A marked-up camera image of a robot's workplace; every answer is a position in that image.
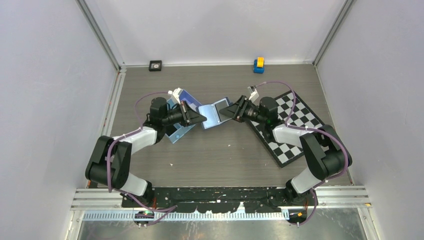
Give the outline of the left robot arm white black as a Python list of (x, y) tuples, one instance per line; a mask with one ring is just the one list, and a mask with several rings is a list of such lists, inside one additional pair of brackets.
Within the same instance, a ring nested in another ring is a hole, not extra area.
[(153, 202), (152, 183), (130, 172), (131, 157), (143, 148), (159, 143), (166, 128), (174, 124), (183, 127), (206, 121), (207, 118), (192, 109), (186, 101), (170, 107), (163, 97), (151, 101), (146, 121), (136, 130), (117, 137), (102, 135), (98, 138), (85, 170), (91, 182), (134, 196), (141, 207)]

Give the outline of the blue three-compartment organizer tray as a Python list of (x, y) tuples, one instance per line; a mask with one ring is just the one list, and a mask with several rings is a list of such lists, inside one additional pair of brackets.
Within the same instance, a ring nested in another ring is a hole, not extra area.
[[(191, 96), (186, 90), (180, 95), (180, 102), (186, 101), (188, 105), (197, 111), (200, 102)], [(179, 123), (166, 125), (166, 117), (168, 110), (174, 109), (176, 104), (169, 104), (168, 99), (164, 97), (156, 97), (151, 101), (149, 113), (143, 126), (152, 128), (156, 131), (156, 143), (159, 143), (165, 136), (168, 137), (171, 143), (175, 143), (182, 138), (194, 125), (182, 126)]]

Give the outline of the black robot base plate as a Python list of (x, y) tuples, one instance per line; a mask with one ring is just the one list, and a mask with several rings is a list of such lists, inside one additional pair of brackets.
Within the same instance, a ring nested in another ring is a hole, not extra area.
[(142, 196), (120, 190), (122, 207), (148, 207), (160, 213), (234, 213), (244, 209), (248, 214), (276, 213), (283, 207), (304, 210), (317, 205), (309, 191), (291, 196), (284, 187), (155, 187)]

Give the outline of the blue card holder wallet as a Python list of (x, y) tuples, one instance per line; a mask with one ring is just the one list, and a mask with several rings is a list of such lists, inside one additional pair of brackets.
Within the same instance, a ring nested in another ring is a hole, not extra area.
[(204, 130), (210, 129), (216, 126), (219, 126), (229, 120), (231, 120), (230, 117), (227, 117), (225, 115), (222, 115), (219, 111), (221, 109), (224, 109), (228, 107), (232, 102), (230, 102), (228, 97), (225, 97), (221, 100), (218, 100), (214, 103), (205, 104), (198, 106), (196, 108), (196, 111), (200, 114), (206, 117), (206, 121), (203, 121), (202, 127)]

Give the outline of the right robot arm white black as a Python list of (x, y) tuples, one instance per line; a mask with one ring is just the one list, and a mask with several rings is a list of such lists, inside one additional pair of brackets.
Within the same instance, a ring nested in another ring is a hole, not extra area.
[(281, 119), (278, 107), (272, 97), (263, 97), (255, 105), (242, 95), (235, 103), (220, 109), (219, 113), (240, 123), (249, 120), (262, 124), (262, 135), (267, 141), (303, 150), (307, 167), (287, 181), (284, 189), (287, 202), (299, 205), (305, 199), (306, 192), (326, 180), (343, 175), (352, 164), (352, 157), (332, 126), (313, 128), (290, 125)]

